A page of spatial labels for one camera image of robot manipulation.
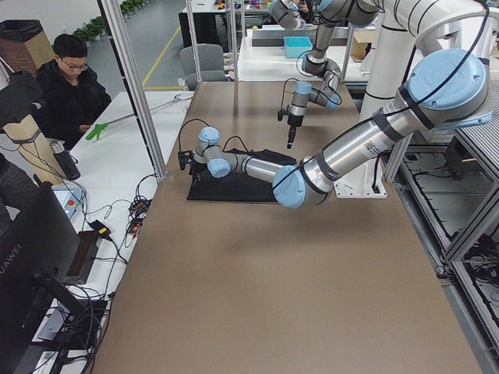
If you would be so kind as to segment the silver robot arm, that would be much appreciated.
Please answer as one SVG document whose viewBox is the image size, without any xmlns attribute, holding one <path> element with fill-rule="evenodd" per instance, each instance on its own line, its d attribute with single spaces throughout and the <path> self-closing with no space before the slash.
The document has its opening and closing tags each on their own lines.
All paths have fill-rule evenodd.
<svg viewBox="0 0 499 374">
<path fill-rule="evenodd" d="M 368 80 L 369 118 L 355 124 L 312 157 L 281 165 L 254 153 L 225 152 L 219 131 L 204 127 L 192 150 L 178 153 L 194 179 L 238 172 L 268 182 L 282 206 L 318 205 L 344 175 L 418 130 L 460 129 L 492 119 L 488 59 L 498 11 L 482 1 L 322 1 L 313 47 L 302 68 L 329 83 L 338 66 L 326 59 L 334 27 L 362 27 L 382 16 Z"/>
<path fill-rule="evenodd" d="M 326 57 L 335 26 L 346 19 L 354 26 L 366 26 L 374 20 L 378 8 L 365 1 L 322 1 L 313 18 L 317 21 L 316 36 L 313 46 L 303 58 L 301 70 L 306 75 L 316 76 L 323 80 L 323 86 L 317 90 L 308 82 L 296 83 L 292 103 L 278 112 L 278 120 L 286 115 L 289 125 L 287 147 L 291 148 L 296 130 L 303 123 L 306 106 L 315 103 L 328 110 L 341 104 L 342 99 L 336 92 L 341 70 L 338 64 Z"/>
</svg>

